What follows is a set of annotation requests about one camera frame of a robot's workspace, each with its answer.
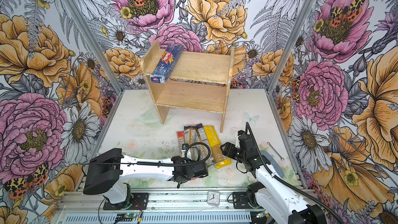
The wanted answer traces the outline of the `blue-end spaghetti bag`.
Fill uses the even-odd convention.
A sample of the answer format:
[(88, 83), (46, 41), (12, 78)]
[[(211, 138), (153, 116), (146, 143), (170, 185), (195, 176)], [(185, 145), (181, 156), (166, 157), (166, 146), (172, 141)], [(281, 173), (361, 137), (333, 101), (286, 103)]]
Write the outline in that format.
[[(210, 146), (208, 138), (207, 138), (207, 135), (206, 135), (205, 130), (204, 130), (204, 126), (201, 123), (199, 123), (199, 124), (196, 125), (196, 128), (197, 128), (198, 137), (200, 139), (200, 142), (206, 144), (207, 146)], [(202, 148), (201, 155), (206, 157), (208, 154), (210, 154), (210, 157), (206, 161), (206, 164), (208, 166), (213, 166), (215, 164), (215, 160), (214, 160), (214, 157), (213, 157), (211, 151), (208, 152), (208, 149), (206, 147), (204, 147), (204, 146), (201, 146), (201, 148)]]
[[(196, 126), (193, 125), (184, 126), (184, 140), (185, 143), (187, 143), (188, 145), (200, 141)], [(201, 145), (192, 146), (188, 151), (189, 158), (194, 161), (199, 161), (202, 155), (201, 149), (202, 149)]]

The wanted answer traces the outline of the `blue Barilla spaghetti box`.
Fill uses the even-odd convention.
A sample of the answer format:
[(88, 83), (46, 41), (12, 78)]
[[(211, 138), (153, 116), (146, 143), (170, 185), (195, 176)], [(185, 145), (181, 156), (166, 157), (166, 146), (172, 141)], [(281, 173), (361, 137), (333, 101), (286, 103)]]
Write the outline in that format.
[(150, 75), (150, 81), (152, 83), (165, 84), (168, 81), (183, 50), (184, 45), (177, 43), (169, 44), (161, 56), (157, 67)]

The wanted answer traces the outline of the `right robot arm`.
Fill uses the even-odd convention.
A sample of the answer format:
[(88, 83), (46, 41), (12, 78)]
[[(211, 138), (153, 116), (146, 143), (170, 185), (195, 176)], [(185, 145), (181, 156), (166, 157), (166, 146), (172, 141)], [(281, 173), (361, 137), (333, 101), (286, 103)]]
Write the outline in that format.
[(237, 207), (262, 208), (278, 224), (326, 224), (320, 206), (282, 183), (272, 163), (264, 156), (251, 133), (238, 132), (239, 145), (221, 145), (222, 154), (245, 166), (257, 181), (247, 186), (244, 195), (233, 194)]

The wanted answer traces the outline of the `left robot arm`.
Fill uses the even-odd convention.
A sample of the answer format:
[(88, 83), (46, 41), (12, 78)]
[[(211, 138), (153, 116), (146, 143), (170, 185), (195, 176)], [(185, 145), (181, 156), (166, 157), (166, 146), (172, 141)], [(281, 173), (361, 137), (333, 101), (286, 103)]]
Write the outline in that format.
[(208, 176), (207, 160), (211, 157), (208, 145), (196, 142), (188, 146), (184, 155), (164, 160), (140, 159), (125, 156), (121, 148), (113, 148), (88, 163), (83, 194), (103, 195), (111, 204), (128, 202), (131, 179), (172, 181), (176, 188), (198, 178)]

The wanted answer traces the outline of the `wooden two-tier shelf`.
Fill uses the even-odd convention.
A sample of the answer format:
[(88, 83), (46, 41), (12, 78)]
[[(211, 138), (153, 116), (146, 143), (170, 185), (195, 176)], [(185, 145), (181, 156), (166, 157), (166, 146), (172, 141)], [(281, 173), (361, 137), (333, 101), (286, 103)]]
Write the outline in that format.
[(160, 123), (164, 124), (172, 107), (221, 114), (224, 128), (235, 50), (229, 55), (182, 52), (169, 80), (153, 83), (150, 75), (161, 60), (164, 50), (155, 41), (141, 60), (147, 86)]

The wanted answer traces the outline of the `yellow spaghetti bag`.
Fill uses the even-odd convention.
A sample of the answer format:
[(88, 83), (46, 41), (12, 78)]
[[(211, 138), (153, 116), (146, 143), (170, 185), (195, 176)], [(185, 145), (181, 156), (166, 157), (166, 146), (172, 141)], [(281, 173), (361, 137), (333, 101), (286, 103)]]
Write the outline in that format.
[(204, 126), (204, 131), (207, 136), (207, 140), (210, 145), (211, 155), (214, 159), (214, 166), (217, 169), (229, 166), (231, 164), (230, 158), (225, 157), (221, 151), (221, 142), (215, 131), (214, 126), (206, 125)]

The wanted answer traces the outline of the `red spaghetti bag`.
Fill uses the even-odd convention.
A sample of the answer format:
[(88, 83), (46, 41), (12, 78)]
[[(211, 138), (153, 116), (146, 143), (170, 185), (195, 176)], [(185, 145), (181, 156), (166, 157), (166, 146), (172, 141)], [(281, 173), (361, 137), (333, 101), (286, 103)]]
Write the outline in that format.
[(178, 148), (181, 151), (181, 155), (183, 156), (185, 151), (188, 148), (188, 143), (185, 141), (184, 131), (177, 131), (177, 140), (178, 140)]

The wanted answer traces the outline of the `small white clock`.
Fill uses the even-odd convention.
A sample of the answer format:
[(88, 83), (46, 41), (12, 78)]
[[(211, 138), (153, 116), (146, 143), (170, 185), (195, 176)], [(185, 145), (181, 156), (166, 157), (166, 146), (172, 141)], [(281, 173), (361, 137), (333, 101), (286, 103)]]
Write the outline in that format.
[(211, 206), (219, 206), (221, 193), (215, 190), (209, 190), (207, 193), (207, 204)]

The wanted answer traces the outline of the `green circuit board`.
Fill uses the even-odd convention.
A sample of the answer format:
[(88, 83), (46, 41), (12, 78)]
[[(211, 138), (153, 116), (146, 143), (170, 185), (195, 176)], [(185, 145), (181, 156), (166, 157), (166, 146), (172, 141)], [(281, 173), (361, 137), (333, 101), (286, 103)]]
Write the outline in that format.
[(125, 213), (125, 214), (118, 214), (115, 219), (115, 224), (121, 223), (121, 222), (139, 222), (141, 219), (142, 215), (138, 213)]

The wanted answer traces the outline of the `aluminium front rail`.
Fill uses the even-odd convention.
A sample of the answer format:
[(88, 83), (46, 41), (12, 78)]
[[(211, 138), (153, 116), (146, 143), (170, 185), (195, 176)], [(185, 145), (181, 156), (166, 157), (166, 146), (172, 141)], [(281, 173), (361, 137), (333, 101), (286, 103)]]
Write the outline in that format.
[(209, 188), (136, 189), (134, 193), (149, 193), (145, 210), (105, 211), (107, 201), (102, 195), (88, 196), (82, 192), (67, 193), (54, 214), (54, 224), (114, 224), (116, 216), (138, 213), (139, 222), (119, 224), (260, 224), (271, 223), (262, 208), (234, 209), (233, 192), (243, 188), (219, 188), (219, 206), (207, 204)]

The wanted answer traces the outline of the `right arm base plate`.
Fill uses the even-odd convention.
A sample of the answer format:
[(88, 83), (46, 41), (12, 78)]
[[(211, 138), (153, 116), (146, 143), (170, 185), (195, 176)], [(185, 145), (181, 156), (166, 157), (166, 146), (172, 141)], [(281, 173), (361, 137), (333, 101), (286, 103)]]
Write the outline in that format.
[(253, 200), (249, 199), (246, 192), (233, 192), (232, 204), (234, 209), (255, 209), (259, 207)]

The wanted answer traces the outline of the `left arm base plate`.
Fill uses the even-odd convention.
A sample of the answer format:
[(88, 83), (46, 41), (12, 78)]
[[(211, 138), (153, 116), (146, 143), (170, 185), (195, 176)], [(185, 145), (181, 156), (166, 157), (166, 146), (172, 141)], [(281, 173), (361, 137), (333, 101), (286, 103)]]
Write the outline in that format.
[(145, 210), (148, 204), (149, 193), (130, 193), (124, 202), (118, 204), (111, 204), (106, 201), (103, 210), (118, 211), (118, 210)]

